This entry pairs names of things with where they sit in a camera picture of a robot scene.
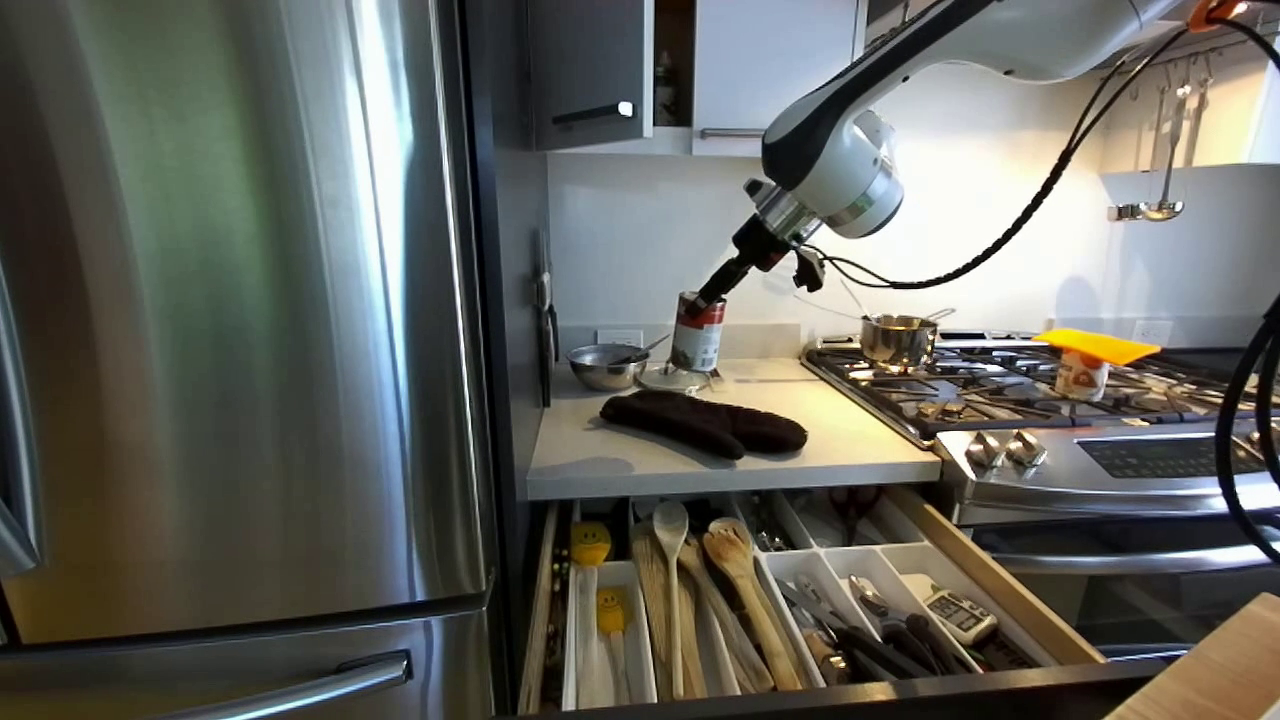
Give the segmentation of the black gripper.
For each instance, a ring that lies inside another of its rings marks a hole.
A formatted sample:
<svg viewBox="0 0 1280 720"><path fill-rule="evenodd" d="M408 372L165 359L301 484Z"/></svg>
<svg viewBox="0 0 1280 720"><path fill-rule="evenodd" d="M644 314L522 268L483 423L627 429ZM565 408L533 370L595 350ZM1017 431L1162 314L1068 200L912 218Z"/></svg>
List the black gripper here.
<svg viewBox="0 0 1280 720"><path fill-rule="evenodd" d="M720 306L750 272L773 272L785 258L795 258L795 290L825 290L825 268L802 239L780 239L760 218L750 218L734 237L734 258L698 290L698 295Z"/></svg>

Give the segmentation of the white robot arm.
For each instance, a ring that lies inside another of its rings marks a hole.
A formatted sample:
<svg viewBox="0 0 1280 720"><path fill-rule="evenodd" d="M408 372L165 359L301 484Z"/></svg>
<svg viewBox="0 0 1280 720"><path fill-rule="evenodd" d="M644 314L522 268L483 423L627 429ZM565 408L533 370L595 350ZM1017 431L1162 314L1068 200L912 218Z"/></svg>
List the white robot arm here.
<svg viewBox="0 0 1280 720"><path fill-rule="evenodd" d="M734 258L698 295L718 306L750 272L773 272L785 258L795 258L795 290L817 293L829 268L829 258L807 249L817 229L846 239L884 232L904 210L904 186L887 162L879 103L918 77L984 69L1014 84L1065 84L1100 71L1049 177L978 258L918 279L857 268L870 290L892 293L924 293L973 275L1023 232L1122 94L1177 46L1204 34L1235 34L1265 53L1267 66L1280 66L1275 46L1235 18L1235 0L1197 0L1180 25L1163 25L1177 3L1180 0L931 0L870 56L795 95L763 129L763 177L745 186L753 218L736 229Z"/></svg>

